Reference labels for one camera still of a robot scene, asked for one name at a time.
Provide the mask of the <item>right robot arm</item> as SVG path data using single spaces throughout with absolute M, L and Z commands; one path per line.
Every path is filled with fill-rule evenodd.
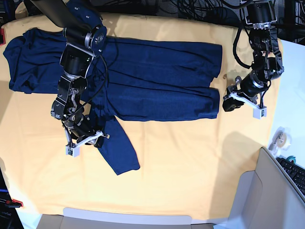
M 68 149 L 81 144 L 100 148 L 107 135 L 90 124 L 84 115 L 81 94 L 87 89 L 87 74 L 94 59 L 101 56 L 107 29 L 102 17 L 88 0 L 34 0 L 33 5 L 56 26 L 63 29 L 66 46 L 60 65 L 64 73 L 51 108 L 52 117 L 60 120 L 67 135 Z

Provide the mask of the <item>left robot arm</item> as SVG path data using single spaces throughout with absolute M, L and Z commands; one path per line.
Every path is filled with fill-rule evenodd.
M 250 69 L 245 77 L 237 76 L 235 83 L 226 89 L 223 97 L 223 109 L 233 111 L 248 104 L 258 111 L 259 116 L 266 115 L 264 95 L 271 87 L 271 81 L 284 72 L 282 54 L 278 45 L 277 30 L 272 24 L 277 21 L 274 5 L 270 0 L 242 0 L 238 6 L 226 4 L 231 9 L 247 12 L 238 28 L 233 42 L 233 55 L 237 63 Z M 253 50 L 253 62 L 243 63 L 237 54 L 237 44 L 242 29 L 250 26 L 248 39 Z

